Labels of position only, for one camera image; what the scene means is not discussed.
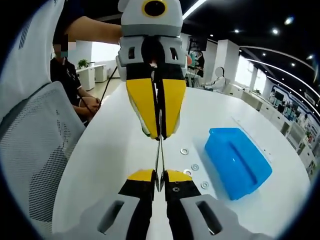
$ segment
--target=pillar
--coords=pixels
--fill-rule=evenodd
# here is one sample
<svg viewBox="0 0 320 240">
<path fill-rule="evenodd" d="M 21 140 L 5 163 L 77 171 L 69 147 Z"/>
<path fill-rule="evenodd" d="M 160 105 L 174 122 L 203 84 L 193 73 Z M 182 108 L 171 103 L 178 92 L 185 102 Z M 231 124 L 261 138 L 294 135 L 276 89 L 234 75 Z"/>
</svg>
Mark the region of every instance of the pillar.
<svg viewBox="0 0 320 240">
<path fill-rule="evenodd" d="M 211 79 L 216 79 L 215 70 L 218 67 L 224 68 L 224 78 L 228 84 L 235 82 L 236 72 L 239 62 L 239 46 L 232 41 L 225 39 L 218 41 L 216 56 L 214 61 L 213 75 Z"/>
<path fill-rule="evenodd" d="M 258 75 L 258 69 L 254 67 L 253 72 L 252 72 L 252 76 L 251 76 L 250 86 L 249 86 L 250 91 L 254 90 L 254 86 L 255 86 L 255 83 L 257 80 L 257 75 Z"/>
</svg>

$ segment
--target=window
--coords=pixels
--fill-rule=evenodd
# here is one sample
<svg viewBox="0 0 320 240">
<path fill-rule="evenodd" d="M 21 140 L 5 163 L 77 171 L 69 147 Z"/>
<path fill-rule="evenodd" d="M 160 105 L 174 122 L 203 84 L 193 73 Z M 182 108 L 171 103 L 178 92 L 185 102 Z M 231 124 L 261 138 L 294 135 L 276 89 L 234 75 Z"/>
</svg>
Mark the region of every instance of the window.
<svg viewBox="0 0 320 240">
<path fill-rule="evenodd" d="M 244 87 L 249 87 L 254 65 L 246 60 L 243 56 L 239 56 L 238 67 L 236 69 L 235 81 Z"/>
<path fill-rule="evenodd" d="M 267 76 L 260 69 L 258 69 L 253 90 L 258 89 L 262 94 L 265 89 L 266 80 L 267 80 Z"/>
</svg>

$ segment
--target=black shirt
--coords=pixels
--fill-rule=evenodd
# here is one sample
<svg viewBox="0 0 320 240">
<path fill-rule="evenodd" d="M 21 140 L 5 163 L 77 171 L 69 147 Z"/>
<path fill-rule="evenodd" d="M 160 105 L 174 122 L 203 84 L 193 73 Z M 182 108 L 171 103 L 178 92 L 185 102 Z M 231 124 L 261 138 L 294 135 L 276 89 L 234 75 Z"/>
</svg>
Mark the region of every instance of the black shirt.
<svg viewBox="0 0 320 240">
<path fill-rule="evenodd" d="M 70 63 L 67 58 L 65 58 L 64 64 L 53 58 L 50 61 L 50 75 L 52 82 L 59 81 L 62 83 L 71 104 L 78 107 L 80 102 L 78 89 L 81 87 L 81 83 L 75 65 Z"/>
<path fill-rule="evenodd" d="M 204 58 L 204 56 L 202 55 L 202 56 L 199 57 L 199 59 L 198 59 L 198 67 L 204 69 L 204 66 L 205 66 L 205 58 Z M 204 77 L 204 71 L 203 71 L 203 70 L 199 70 L 199 71 L 197 72 L 197 75 L 199 75 L 200 77 L 203 78 L 203 77 Z"/>
</svg>

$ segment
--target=black cable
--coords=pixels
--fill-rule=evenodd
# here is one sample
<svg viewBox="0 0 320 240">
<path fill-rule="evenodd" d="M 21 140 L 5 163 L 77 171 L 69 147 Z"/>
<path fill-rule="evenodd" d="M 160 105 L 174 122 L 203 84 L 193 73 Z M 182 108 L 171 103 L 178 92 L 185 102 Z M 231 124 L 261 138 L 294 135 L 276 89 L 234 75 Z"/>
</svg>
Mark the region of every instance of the black cable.
<svg viewBox="0 0 320 240">
<path fill-rule="evenodd" d="M 116 72 L 117 69 L 118 69 L 118 66 L 115 67 L 115 69 L 113 70 L 113 73 L 111 74 L 111 76 L 110 76 L 109 79 L 108 79 L 108 82 L 107 82 L 107 84 L 106 84 L 106 86 L 105 86 L 105 89 L 104 89 L 104 92 L 103 92 L 103 94 L 102 94 L 102 98 L 101 98 L 101 101 L 100 101 L 100 103 L 99 103 L 98 109 L 100 109 L 100 107 L 101 107 L 102 100 L 104 99 L 104 96 L 105 96 L 105 94 L 106 94 L 108 85 L 109 85 L 109 83 L 110 83 L 110 80 L 111 80 L 112 77 L 114 76 L 114 74 L 115 74 L 115 72 Z"/>
</svg>

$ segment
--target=potted plant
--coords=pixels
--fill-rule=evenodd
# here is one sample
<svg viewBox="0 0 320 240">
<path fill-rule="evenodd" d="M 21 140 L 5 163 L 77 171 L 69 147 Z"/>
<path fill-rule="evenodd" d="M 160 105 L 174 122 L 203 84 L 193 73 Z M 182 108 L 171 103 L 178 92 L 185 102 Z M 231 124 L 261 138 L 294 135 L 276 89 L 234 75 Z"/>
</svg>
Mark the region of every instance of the potted plant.
<svg viewBox="0 0 320 240">
<path fill-rule="evenodd" d="M 258 94 L 258 95 L 261 95 L 261 92 L 260 92 L 260 90 L 258 90 L 258 89 L 254 90 L 253 92 L 256 93 L 256 94 Z"/>
<path fill-rule="evenodd" d="M 88 64 L 88 61 L 85 60 L 85 59 L 81 59 L 79 62 L 78 62 L 78 69 L 81 69 L 81 68 L 87 68 L 89 67 L 89 64 Z"/>
</svg>

